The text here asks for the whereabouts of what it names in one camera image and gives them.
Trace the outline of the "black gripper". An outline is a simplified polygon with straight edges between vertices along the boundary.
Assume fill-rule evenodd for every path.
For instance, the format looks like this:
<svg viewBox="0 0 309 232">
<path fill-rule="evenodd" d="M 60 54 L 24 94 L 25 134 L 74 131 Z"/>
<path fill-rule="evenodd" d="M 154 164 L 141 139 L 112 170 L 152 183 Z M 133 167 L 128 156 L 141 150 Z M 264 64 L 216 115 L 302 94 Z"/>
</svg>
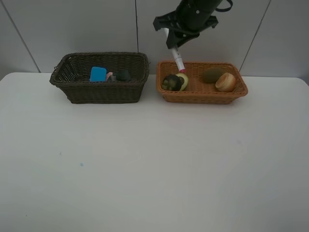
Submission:
<svg viewBox="0 0 309 232">
<path fill-rule="evenodd" d="M 185 43 L 198 38 L 200 33 L 208 28 L 215 28 L 218 19 L 201 10 L 172 11 L 155 17 L 153 26 L 156 31 L 167 28 L 166 45 L 168 49 L 181 47 Z"/>
</svg>

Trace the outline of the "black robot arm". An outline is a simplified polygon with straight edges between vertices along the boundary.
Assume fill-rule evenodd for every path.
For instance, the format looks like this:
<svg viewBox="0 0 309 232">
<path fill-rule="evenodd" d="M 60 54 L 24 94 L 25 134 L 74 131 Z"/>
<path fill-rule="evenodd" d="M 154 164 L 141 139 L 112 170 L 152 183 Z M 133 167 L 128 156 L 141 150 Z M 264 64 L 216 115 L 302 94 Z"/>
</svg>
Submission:
<svg viewBox="0 0 309 232">
<path fill-rule="evenodd" d="M 154 29 L 169 30 L 166 40 L 169 49 L 181 47 L 204 30 L 217 26 L 218 19 L 212 13 L 220 3 L 220 0 L 182 0 L 175 11 L 155 17 Z"/>
</svg>

